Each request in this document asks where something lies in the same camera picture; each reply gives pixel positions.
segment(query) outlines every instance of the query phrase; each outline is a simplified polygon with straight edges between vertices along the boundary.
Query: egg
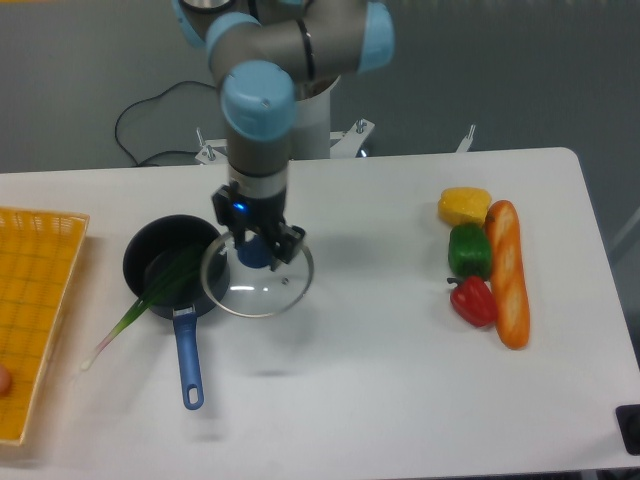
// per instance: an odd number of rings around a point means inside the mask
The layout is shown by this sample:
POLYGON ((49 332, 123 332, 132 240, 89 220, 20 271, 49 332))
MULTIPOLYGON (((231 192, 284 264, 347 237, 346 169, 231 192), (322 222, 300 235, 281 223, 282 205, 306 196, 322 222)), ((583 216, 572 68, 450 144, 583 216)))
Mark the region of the egg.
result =
POLYGON ((9 393, 11 388, 11 374, 7 368, 0 364, 0 396, 9 393))

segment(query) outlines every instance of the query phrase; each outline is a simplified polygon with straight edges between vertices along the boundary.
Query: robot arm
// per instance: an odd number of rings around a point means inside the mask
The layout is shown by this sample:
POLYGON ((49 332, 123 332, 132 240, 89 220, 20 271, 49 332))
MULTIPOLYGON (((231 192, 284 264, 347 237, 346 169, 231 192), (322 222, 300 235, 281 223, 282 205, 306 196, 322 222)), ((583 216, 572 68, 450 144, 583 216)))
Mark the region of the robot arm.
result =
POLYGON ((218 222, 239 257, 253 259, 249 266, 275 270, 297 255, 305 234, 284 219, 295 85, 386 65, 394 50, 390 15, 365 0, 173 2, 190 43, 206 39, 225 118, 229 185, 213 196, 218 222), (247 231, 261 245, 245 244, 247 231), (266 253, 256 260, 243 249, 266 253))

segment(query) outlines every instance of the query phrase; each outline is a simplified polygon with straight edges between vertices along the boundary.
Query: yellow bell pepper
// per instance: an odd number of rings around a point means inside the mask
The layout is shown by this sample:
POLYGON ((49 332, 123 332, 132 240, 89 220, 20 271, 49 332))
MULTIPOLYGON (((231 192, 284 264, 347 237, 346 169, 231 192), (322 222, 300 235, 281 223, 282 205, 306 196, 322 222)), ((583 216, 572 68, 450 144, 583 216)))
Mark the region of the yellow bell pepper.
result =
POLYGON ((491 205, 491 195, 482 188, 447 188, 438 202, 438 215, 452 226, 465 223, 484 225, 491 205))

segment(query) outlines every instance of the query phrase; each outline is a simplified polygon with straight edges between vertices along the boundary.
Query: baguette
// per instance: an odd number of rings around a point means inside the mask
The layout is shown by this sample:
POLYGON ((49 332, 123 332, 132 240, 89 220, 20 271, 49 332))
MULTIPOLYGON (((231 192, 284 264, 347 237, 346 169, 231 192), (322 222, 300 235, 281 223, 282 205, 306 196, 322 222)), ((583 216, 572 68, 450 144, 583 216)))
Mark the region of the baguette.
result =
POLYGON ((496 329, 500 340, 512 350, 529 342, 529 299, 522 265, 520 222, 513 204, 494 203, 487 214, 485 229, 493 259, 491 290, 498 306, 496 329))

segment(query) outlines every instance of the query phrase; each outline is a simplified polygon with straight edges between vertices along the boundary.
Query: yellow basket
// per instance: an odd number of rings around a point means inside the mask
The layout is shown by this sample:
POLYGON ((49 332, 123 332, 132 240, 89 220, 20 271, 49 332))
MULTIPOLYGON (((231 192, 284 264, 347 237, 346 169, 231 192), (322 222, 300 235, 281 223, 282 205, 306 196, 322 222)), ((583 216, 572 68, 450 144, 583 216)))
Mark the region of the yellow basket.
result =
POLYGON ((89 216, 0 207, 0 444, 21 445, 89 216))

